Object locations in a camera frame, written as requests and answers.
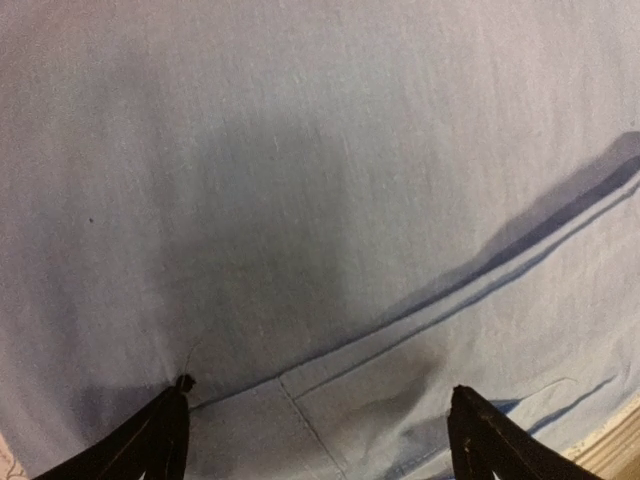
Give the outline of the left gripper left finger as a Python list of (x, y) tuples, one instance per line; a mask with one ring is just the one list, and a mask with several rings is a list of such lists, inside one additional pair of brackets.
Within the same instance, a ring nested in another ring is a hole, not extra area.
[(176, 379), (112, 433), (40, 474), (40, 479), (183, 479), (190, 439), (187, 394), (196, 380)]

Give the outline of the light blue shirt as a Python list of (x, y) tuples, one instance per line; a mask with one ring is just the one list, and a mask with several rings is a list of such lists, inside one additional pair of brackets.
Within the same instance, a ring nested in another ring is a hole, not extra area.
[(635, 1), (5, 1), (1, 431), (182, 372), (191, 479), (438, 479), (639, 392)]

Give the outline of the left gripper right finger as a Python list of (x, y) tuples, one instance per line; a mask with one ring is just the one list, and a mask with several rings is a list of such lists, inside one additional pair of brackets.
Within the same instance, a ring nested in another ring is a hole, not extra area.
[(533, 439), (469, 386), (453, 389), (447, 431), (457, 479), (599, 478)]

